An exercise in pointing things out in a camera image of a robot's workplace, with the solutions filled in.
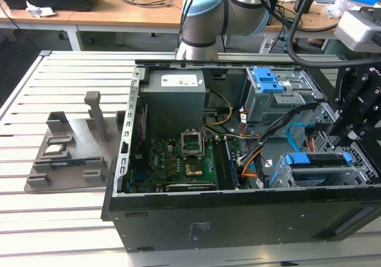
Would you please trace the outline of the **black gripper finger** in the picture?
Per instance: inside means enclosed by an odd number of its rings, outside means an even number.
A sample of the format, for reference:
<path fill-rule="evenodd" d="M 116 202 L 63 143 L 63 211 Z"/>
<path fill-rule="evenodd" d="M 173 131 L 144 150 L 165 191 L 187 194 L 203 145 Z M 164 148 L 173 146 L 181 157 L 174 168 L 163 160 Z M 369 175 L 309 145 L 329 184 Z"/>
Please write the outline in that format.
<path fill-rule="evenodd" d="M 380 140 L 380 94 L 371 94 L 354 99 L 349 107 L 349 132 L 351 140 Z"/>
<path fill-rule="evenodd" d="M 330 136 L 335 136 L 333 145 L 346 146 L 352 140 L 348 133 L 355 127 L 355 110 L 359 104 L 358 90 L 361 90 L 362 80 L 357 79 L 357 67 L 340 68 L 338 71 L 334 91 L 336 104 L 336 120 L 327 129 Z"/>

